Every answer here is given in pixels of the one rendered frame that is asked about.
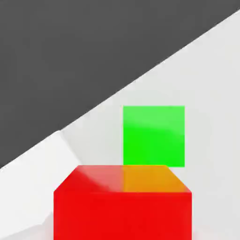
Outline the small red cube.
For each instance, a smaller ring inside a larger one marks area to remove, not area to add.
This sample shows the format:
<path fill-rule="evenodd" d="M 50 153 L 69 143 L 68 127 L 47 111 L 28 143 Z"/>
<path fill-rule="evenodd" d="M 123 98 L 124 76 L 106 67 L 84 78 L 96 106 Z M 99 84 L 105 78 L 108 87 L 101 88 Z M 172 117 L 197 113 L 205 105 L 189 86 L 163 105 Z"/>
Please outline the small red cube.
<path fill-rule="evenodd" d="M 192 240 L 192 193 L 164 165 L 80 165 L 54 191 L 53 240 Z"/>

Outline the small green cube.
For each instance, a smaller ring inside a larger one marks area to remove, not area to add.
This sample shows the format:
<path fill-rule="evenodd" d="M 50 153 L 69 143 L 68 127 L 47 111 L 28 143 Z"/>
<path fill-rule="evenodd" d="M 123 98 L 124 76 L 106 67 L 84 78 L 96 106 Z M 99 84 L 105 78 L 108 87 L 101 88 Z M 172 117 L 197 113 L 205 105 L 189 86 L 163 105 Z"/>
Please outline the small green cube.
<path fill-rule="evenodd" d="M 123 107 L 123 164 L 185 166 L 185 107 Z"/>

